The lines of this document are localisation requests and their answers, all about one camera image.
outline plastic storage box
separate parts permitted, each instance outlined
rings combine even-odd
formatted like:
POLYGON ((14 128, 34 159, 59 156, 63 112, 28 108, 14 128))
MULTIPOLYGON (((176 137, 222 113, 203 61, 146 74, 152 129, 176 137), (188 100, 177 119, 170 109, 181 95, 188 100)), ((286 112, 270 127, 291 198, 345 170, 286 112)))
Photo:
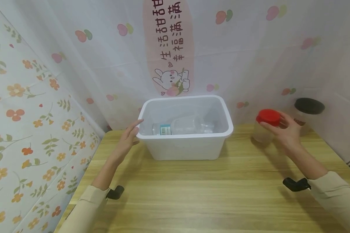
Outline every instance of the plastic storage box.
POLYGON ((214 160, 224 140, 233 132, 231 116, 224 100, 216 95, 158 98, 141 109, 137 137, 145 142, 155 160, 214 160), (214 133, 153 135, 153 124, 197 114, 214 123, 214 133))

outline black clip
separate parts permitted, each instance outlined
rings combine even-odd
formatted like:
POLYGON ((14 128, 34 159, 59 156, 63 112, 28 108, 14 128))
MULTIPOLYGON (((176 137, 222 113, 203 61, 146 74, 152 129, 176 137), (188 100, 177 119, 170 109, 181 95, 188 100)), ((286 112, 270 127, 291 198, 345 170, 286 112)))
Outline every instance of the black clip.
POLYGON ((117 186, 115 188, 115 190, 111 189, 107 193, 106 198, 113 199, 113 200, 118 200, 121 197, 123 191, 124 191, 124 187, 119 185, 119 186, 117 186))
POLYGON ((308 184, 307 179, 303 178, 295 182, 293 179, 287 177, 283 180, 283 185, 285 185, 292 192, 299 192, 305 189, 311 189, 311 186, 308 184))

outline cartoon bunny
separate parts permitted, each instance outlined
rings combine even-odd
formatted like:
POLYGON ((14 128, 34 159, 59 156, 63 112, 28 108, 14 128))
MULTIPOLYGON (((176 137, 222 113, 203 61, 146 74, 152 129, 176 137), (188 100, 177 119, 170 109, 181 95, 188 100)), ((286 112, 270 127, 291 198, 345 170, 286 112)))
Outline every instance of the cartoon bunny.
POLYGON ((162 72, 160 69, 155 69, 155 72, 159 75, 159 78, 154 77, 153 81, 162 86, 163 89, 168 90, 179 81, 177 88, 183 84, 183 92, 188 92, 190 85, 189 71, 184 70, 182 73, 178 73, 175 70, 162 72))

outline hand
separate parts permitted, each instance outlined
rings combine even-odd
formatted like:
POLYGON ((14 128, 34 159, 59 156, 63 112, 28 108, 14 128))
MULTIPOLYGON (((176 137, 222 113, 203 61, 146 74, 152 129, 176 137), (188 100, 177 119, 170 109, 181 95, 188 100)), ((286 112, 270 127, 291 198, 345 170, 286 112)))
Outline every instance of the hand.
POLYGON ((301 148, 300 130, 298 125, 288 114, 278 111, 281 115, 279 128, 261 122, 262 127, 272 132, 276 139, 289 151, 301 148))
POLYGON ((117 160, 118 165, 121 164, 121 162, 123 162, 129 150, 131 150, 132 146, 139 143, 139 140, 135 140, 135 137, 139 132, 139 128, 136 126, 143 121, 144 119, 141 119, 131 123, 131 125, 128 128, 126 128, 125 132, 123 132, 121 139, 119 140, 114 151, 111 154, 111 156, 114 156, 117 160))

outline forearm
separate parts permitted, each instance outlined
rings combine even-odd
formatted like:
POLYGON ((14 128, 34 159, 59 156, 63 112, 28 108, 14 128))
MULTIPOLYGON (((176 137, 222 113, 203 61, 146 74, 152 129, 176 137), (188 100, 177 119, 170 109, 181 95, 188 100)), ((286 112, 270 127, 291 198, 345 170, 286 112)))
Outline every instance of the forearm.
POLYGON ((116 159, 116 156, 114 156, 114 154, 111 154, 106 160, 103 167, 101 167, 101 170, 99 171, 95 179, 92 181, 91 185, 101 189, 102 191, 108 189, 111 184, 111 180, 113 179, 113 176, 115 174, 115 171, 118 168, 118 165, 119 162, 116 159))
POLYGON ((350 186, 335 172, 308 180, 312 196, 350 232, 350 186))
POLYGON ((76 206, 67 216, 59 233, 89 233, 92 232, 94 221, 106 204, 109 189, 88 186, 78 200, 76 206))
POLYGON ((295 163, 307 179, 319 179, 328 173, 328 170, 323 164, 310 155, 300 144, 288 149, 287 156, 295 163))

